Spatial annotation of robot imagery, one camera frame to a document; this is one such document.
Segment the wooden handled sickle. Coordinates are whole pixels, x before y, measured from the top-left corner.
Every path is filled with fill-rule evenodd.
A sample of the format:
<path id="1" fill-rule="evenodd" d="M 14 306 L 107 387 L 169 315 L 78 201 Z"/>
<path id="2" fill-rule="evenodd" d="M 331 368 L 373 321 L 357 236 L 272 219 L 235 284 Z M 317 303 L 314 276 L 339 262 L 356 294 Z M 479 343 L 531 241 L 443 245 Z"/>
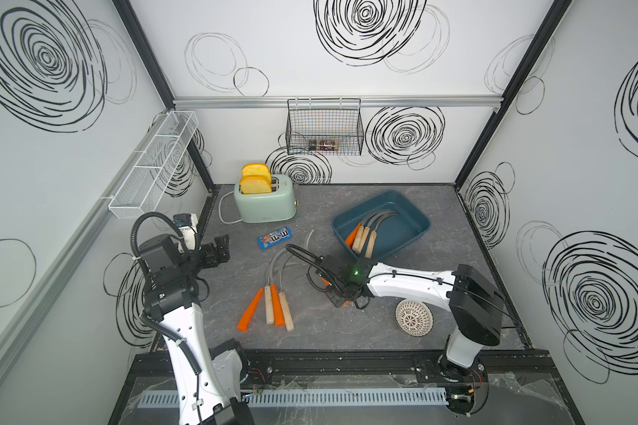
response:
<path id="1" fill-rule="evenodd" d="M 360 254 L 363 250 L 363 246 L 366 244 L 366 239 L 370 233 L 370 226 L 374 223 L 375 220 L 385 216 L 387 214 L 386 210 L 381 210 L 374 212 L 367 218 L 365 218 L 362 223 L 359 225 L 356 233 L 356 238 L 352 244 L 352 250 Z"/>

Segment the orange handled sickle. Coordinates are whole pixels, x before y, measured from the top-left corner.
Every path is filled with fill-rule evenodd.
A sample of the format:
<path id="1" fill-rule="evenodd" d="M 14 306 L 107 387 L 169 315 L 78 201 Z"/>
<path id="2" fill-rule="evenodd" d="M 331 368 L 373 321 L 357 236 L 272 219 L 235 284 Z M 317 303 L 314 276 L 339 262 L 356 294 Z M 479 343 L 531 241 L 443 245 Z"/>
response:
<path id="1" fill-rule="evenodd" d="M 369 219 L 375 217 L 376 215 L 380 214 L 381 211 L 380 210 L 376 210 L 374 212 L 369 212 L 368 214 L 366 214 L 363 219 L 360 219 L 360 221 L 358 222 L 358 224 L 356 225 L 356 227 L 352 230 L 352 232 L 346 237 L 345 239 L 345 244 L 351 248 L 353 246 L 354 241 L 356 240 L 357 234 L 359 232 L 359 228 L 361 228 L 363 226 L 363 223 L 365 223 L 365 221 L 368 221 Z"/>

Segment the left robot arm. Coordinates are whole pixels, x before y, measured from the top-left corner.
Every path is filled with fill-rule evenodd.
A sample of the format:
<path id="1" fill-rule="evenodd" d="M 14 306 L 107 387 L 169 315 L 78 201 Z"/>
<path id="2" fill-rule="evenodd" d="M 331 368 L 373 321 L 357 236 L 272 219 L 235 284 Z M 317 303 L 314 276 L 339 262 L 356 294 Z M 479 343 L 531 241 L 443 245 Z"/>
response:
<path id="1" fill-rule="evenodd" d="M 211 350 L 200 302 L 197 246 L 165 214 L 146 212 L 130 231 L 130 248 L 145 278 L 140 320 L 168 347 L 182 424 L 252 424 L 240 384 L 249 362 L 231 339 Z"/>

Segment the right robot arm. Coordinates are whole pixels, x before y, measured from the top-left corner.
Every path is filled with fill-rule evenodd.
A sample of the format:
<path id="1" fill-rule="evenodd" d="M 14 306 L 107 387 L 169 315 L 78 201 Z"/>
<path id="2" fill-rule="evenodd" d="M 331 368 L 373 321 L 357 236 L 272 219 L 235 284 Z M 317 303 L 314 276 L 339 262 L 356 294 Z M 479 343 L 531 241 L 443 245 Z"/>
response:
<path id="1" fill-rule="evenodd" d="M 501 342 L 505 317 L 503 295 L 469 265 L 432 272 L 366 259 L 344 263 L 326 256 L 315 260 L 315 272 L 328 283 L 330 292 L 346 301 L 407 299 L 451 313 L 455 327 L 439 360 L 447 376 L 453 371 L 475 368 L 480 351 Z"/>

